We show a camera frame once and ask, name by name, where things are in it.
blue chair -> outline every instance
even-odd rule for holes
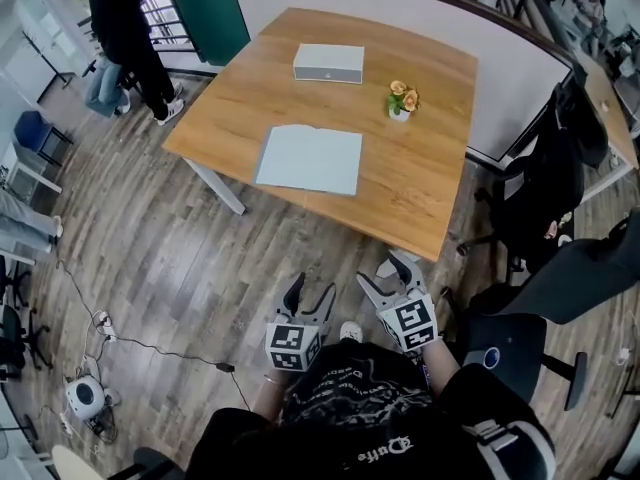
[[[23,148],[30,149],[37,153],[40,158],[44,158],[50,164],[58,167],[62,167],[62,164],[44,152],[47,140],[53,133],[63,142],[73,144],[71,139],[66,137],[60,130],[42,119],[40,112],[37,110],[23,112],[13,129],[13,133],[15,133],[18,143]]]

sneaker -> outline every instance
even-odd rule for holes
[[[362,343],[362,327],[360,327],[360,324],[352,321],[343,323],[342,327],[340,327],[340,340],[345,338]]]
[[[55,215],[53,220],[56,223],[56,238],[60,238],[64,232],[64,228],[62,227],[62,217],[60,217],[60,215]]]
[[[124,105],[116,107],[118,112],[120,112],[120,115],[124,115],[131,110],[131,96],[129,95],[129,91],[122,89],[122,92],[124,93],[125,98],[127,98],[127,102]]]
[[[183,87],[180,82],[176,82],[175,84],[173,84],[173,101],[178,99],[178,96],[180,96],[182,89]]]
[[[162,121],[160,119],[156,119],[156,121],[158,121],[158,124],[160,126],[164,126],[169,121],[171,121],[171,119],[173,119],[180,112],[182,112],[183,108],[184,108],[184,101],[182,100],[175,100],[175,101],[172,101],[171,103],[167,103],[167,111],[168,111],[167,117],[165,117]]]

open notebook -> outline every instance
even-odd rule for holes
[[[264,142],[254,183],[354,196],[361,146],[359,133],[275,126]]]

strap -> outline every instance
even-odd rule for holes
[[[495,420],[486,420],[472,427],[463,426],[463,428],[476,438],[478,451],[496,480],[510,479],[500,455],[510,446],[527,446],[526,439],[520,439],[522,435],[530,439],[538,455],[542,457],[547,480],[553,478],[556,470],[553,450],[540,430],[531,423],[515,421],[504,427],[498,425]]]

small flower pot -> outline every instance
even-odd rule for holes
[[[394,121],[400,121],[401,123],[406,122],[409,119],[411,112],[407,112],[406,110],[400,109],[400,113],[396,114],[392,108],[389,109],[389,117]]]

